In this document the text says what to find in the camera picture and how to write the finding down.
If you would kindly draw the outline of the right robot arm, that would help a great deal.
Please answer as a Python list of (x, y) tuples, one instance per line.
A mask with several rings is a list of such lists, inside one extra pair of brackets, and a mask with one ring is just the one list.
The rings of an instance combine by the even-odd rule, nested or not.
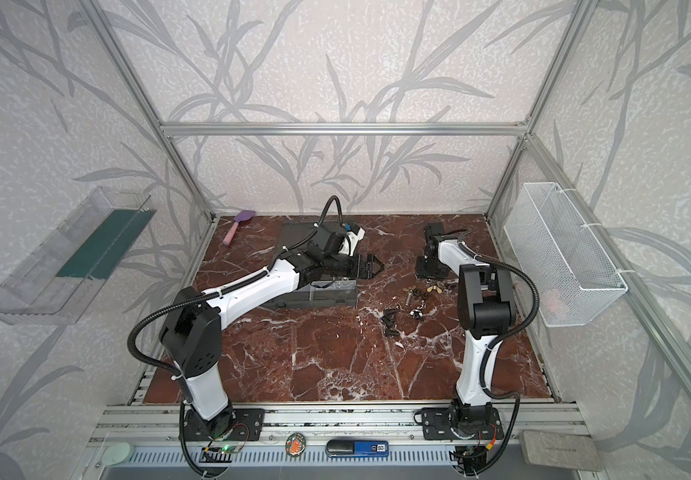
[[(493, 400), (519, 398), (519, 393), (491, 391), (495, 356), (501, 344), (531, 325), (539, 313), (541, 296), (535, 281), (521, 269), (495, 257), (477, 253), (459, 232), (447, 233), (441, 223), (423, 230), (425, 247), (415, 262), (419, 279), (446, 280), (457, 276), (457, 320), (465, 331), (463, 369), (455, 384), (453, 409), (459, 413), (483, 407)], [(517, 323), (513, 280), (531, 291), (531, 309)]]

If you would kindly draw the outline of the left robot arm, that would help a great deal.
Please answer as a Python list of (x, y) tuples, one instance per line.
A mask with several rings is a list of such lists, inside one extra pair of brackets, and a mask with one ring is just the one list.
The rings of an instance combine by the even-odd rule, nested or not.
[[(353, 224), (316, 223), (303, 240), (284, 246), (270, 265), (202, 292), (186, 288), (174, 304), (140, 320), (127, 339), (129, 354), (173, 376), (201, 420), (218, 419), (231, 406), (219, 370), (223, 332), (263, 304), (323, 280), (371, 280), (385, 270), (373, 254), (359, 254), (365, 230)], [(160, 342), (169, 363), (145, 354), (139, 335), (165, 318)]]

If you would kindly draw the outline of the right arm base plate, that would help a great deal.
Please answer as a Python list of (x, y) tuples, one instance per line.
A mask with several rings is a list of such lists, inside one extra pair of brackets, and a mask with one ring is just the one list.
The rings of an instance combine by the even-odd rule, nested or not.
[(480, 406), (423, 408), (413, 414), (425, 440), (502, 440), (505, 428), (499, 411), (488, 403)]

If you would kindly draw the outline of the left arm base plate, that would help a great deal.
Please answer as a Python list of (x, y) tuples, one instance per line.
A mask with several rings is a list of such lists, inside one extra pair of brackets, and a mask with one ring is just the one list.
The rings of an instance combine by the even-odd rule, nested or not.
[(233, 408), (213, 420), (203, 420), (187, 408), (181, 419), (181, 437), (185, 437), (185, 442), (256, 442), (260, 440), (265, 415), (262, 408)]

